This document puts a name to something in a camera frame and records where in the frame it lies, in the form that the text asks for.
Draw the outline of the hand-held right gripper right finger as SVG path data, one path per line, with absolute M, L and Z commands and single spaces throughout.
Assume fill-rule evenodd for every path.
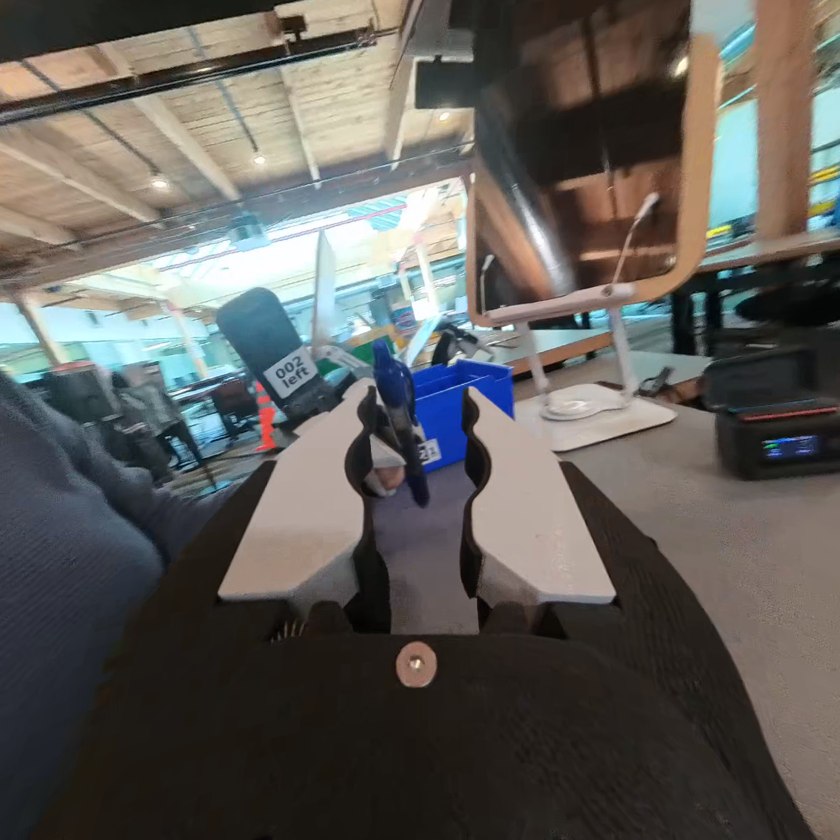
M 616 590 L 560 461 L 474 386 L 463 392 L 464 508 L 460 578 L 496 606 L 607 605 Z

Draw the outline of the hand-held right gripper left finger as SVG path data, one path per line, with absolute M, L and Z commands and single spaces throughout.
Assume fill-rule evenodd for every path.
M 375 384 L 357 382 L 277 457 L 219 586 L 222 601 L 390 606 L 373 498 L 364 493 L 377 414 Z

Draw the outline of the blue pen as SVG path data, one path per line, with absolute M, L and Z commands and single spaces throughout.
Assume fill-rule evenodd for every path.
M 405 460 L 406 483 L 415 503 L 426 508 L 431 497 L 419 450 L 424 437 L 417 421 L 412 374 L 391 354 L 385 339 L 376 339 L 372 352 L 374 383 Z

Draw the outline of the person's left forearm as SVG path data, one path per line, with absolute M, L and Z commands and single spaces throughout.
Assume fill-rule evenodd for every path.
M 159 488 L 2 373 L 2 838 L 30 838 L 126 622 L 242 485 L 204 498 Z

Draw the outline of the white jointed stand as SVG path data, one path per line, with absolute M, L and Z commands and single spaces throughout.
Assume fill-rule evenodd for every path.
M 318 233 L 316 251 L 313 312 L 309 353 L 314 361 L 327 361 L 349 371 L 356 381 L 374 379 L 373 359 L 364 360 L 353 355 L 351 349 L 333 340 L 336 323 L 337 263 L 333 248 L 325 231 Z M 442 316 L 435 313 L 422 321 L 403 352 L 396 358 L 406 368 L 411 368 L 416 357 L 424 350 L 440 326 Z

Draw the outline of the orange traffic cone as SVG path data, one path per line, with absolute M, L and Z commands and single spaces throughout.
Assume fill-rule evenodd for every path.
M 276 455 L 280 451 L 274 439 L 276 407 L 266 389 L 258 381 L 255 383 L 255 397 L 258 407 L 260 441 L 254 452 L 264 456 Z

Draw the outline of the ceiling projector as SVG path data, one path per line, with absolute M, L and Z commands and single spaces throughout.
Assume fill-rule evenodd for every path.
M 233 217 L 226 227 L 226 233 L 231 246 L 240 253 L 271 245 L 265 226 L 251 212 L 242 212 Z

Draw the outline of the black charger case with display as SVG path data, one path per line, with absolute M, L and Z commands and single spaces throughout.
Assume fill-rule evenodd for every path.
M 839 407 L 820 392 L 807 348 L 761 350 L 713 360 L 701 377 L 714 415 L 717 455 L 741 480 L 838 473 Z

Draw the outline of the wood framed mirror with stand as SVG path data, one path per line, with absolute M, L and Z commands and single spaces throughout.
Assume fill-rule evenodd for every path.
M 517 419 L 557 455 L 669 424 L 638 394 L 622 310 L 706 250 L 718 43 L 691 1 L 477 2 L 472 322 L 514 327 L 536 395 Z M 533 328 L 604 312 L 618 385 L 550 385 Z

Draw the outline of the wooden post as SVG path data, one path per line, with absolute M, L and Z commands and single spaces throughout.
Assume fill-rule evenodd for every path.
M 797 235 L 809 211 L 813 2 L 757 1 L 754 82 L 758 101 L 758 240 Z

